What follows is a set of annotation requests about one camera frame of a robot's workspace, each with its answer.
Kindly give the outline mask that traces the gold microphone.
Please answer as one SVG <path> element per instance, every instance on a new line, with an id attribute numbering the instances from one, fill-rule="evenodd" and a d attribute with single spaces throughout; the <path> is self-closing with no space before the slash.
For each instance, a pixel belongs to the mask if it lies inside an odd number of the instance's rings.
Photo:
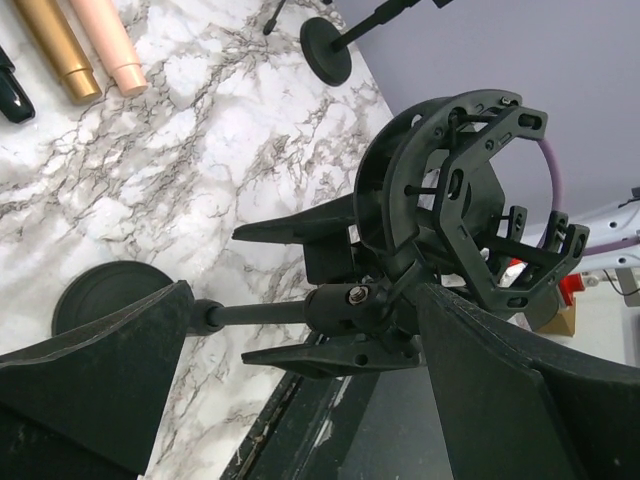
<path id="1" fill-rule="evenodd" d="M 70 100 L 86 105 L 100 98 L 93 68 L 58 2 L 15 0 L 13 5 Z"/>

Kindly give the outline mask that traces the beige microphone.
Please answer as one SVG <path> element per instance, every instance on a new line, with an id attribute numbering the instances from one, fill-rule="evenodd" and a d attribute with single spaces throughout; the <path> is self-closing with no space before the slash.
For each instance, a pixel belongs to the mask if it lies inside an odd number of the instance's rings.
<path id="1" fill-rule="evenodd" d="M 110 0 L 71 0 L 71 6 L 96 50 L 107 74 L 124 97 L 148 88 L 140 59 Z"/>

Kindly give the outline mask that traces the black microphone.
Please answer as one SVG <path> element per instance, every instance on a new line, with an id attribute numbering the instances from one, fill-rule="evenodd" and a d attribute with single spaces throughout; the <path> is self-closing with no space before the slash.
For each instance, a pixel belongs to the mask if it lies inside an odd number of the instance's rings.
<path id="1" fill-rule="evenodd" d="M 35 117 L 35 108 L 16 79 L 15 66 L 3 49 L 0 49 L 0 108 L 5 118 L 21 124 Z"/>

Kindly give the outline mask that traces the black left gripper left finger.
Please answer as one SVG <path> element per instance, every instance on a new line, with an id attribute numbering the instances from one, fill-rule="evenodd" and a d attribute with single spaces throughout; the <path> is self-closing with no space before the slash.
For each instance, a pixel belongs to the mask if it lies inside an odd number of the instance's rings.
<path id="1" fill-rule="evenodd" d="M 138 477 L 194 297 L 184 281 L 1 358 L 4 477 Z"/>

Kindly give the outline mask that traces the black tripod shock-mount stand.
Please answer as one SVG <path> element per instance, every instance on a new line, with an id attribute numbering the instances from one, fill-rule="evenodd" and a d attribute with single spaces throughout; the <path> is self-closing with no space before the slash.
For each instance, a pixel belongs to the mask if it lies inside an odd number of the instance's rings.
<path id="1" fill-rule="evenodd" d="M 267 22 L 265 23 L 265 25 L 263 27 L 262 33 L 265 36 L 268 36 L 273 32 L 273 30 L 274 30 L 274 28 L 275 28 L 275 26 L 277 24 L 278 17 L 280 15 L 285 3 L 286 3 L 286 0 L 279 0 L 278 1 L 278 4 L 277 4 L 273 14 L 267 20 Z"/>

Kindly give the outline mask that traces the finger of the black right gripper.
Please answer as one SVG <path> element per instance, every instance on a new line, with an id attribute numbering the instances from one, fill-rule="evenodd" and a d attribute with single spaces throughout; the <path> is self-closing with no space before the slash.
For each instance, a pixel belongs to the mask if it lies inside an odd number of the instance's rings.
<path id="1" fill-rule="evenodd" d="M 287 217 L 237 227 L 233 239 L 301 245 L 309 284 L 341 283 L 356 278 L 349 236 L 349 227 L 354 224 L 349 194 Z"/>
<path id="2" fill-rule="evenodd" d="M 275 367 L 311 379 L 326 379 L 413 369 L 425 365 L 416 341 L 399 347 L 379 340 L 334 338 L 323 343 L 274 347 L 242 354 L 246 365 Z"/>

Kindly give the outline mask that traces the black stand holding beige microphone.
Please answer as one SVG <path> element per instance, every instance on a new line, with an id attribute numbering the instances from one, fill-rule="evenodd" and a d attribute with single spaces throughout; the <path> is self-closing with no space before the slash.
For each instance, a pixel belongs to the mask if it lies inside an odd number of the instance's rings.
<path id="1" fill-rule="evenodd" d="M 352 72 L 352 59 L 348 46 L 375 27 L 384 25 L 419 0 L 388 0 L 374 12 L 345 33 L 324 18 L 306 20 L 300 29 L 300 43 L 305 60 L 313 73 L 326 85 L 344 84 Z"/>

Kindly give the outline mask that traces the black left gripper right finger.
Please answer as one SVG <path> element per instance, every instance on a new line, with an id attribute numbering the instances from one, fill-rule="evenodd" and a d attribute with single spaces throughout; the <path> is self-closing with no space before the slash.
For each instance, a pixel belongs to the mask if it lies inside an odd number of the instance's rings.
<path id="1" fill-rule="evenodd" d="M 417 303 L 453 476 L 586 478 L 542 375 L 442 287 L 421 286 Z"/>

